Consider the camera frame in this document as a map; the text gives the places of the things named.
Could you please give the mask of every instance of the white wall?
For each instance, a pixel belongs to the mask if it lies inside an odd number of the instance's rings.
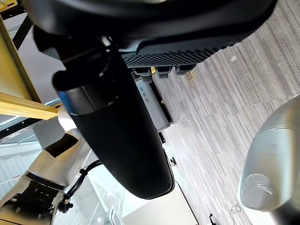
[[[156,198],[123,218],[125,225],[197,225],[180,188]]]

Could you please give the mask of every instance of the black strap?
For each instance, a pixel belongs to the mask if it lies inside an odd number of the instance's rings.
[[[77,138],[72,135],[65,134],[59,141],[49,145],[45,150],[54,158],[64,153],[69,148],[73,147],[78,142]]]

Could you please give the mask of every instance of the cable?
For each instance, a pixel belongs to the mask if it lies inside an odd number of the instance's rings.
[[[232,214],[236,214],[238,212],[241,212],[242,211],[242,208],[239,206],[240,203],[237,203],[236,205],[233,205],[231,207],[231,210],[229,211],[229,215],[231,217],[231,219],[233,220],[233,225],[235,225],[235,220],[232,216]]]
[[[70,198],[75,194],[75,192],[80,188],[80,186],[83,183],[83,180],[86,175],[88,175],[88,172],[92,169],[94,169],[96,166],[102,165],[103,163],[100,160],[96,160],[89,164],[86,169],[81,169],[79,173],[81,173],[81,176],[78,178],[76,183],[70,188],[70,190],[64,195],[63,199],[61,200],[59,204],[59,211],[66,213],[69,208],[73,207],[73,204],[70,203]]]

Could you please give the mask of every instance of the white robot body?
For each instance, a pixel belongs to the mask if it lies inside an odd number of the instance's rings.
[[[253,225],[300,224],[300,97],[277,109],[254,137],[238,200]]]

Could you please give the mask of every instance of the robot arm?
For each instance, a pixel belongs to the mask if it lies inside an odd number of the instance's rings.
[[[253,225],[300,223],[300,96],[278,108],[254,137],[238,200]]]
[[[1,225],[51,225],[57,210],[66,213],[72,207],[66,189],[91,148],[63,109],[59,111],[59,121],[65,135],[39,154],[0,201]]]

